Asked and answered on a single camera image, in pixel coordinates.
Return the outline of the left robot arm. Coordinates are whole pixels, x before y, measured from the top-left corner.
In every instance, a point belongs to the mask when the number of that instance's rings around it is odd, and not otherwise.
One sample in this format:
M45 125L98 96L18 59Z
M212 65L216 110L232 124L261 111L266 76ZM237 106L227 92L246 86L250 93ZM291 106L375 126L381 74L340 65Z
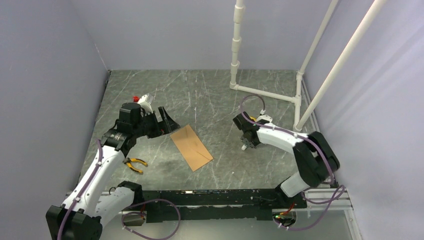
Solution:
M96 141L96 156L78 185L60 206L52 205L46 212L52 239L98 240L104 226L120 211L137 210L147 204L142 186L130 181L120 183L111 195L102 193L138 138L157 138L180 128L164 107L158 111L161 121L145 103L127 102L121 106L114 126Z

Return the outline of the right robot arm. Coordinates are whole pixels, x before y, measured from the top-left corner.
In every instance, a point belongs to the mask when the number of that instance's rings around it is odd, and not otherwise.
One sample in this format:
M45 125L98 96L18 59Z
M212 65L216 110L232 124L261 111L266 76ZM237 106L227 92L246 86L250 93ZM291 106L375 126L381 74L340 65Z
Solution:
M323 134L318 131L296 133L276 126L272 123L272 117L266 114L252 118L242 112L232 120L242 131L240 139L243 150L265 144L294 156L297 171L276 187L278 192L275 200L282 208L289 207L297 194L329 180L340 168L338 158Z

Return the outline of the brown paper envelope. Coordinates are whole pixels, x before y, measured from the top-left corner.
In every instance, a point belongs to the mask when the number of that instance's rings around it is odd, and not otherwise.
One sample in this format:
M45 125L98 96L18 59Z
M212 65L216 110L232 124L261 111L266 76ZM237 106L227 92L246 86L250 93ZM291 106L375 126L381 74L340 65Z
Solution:
M170 138L193 172L214 159L190 125L172 133Z

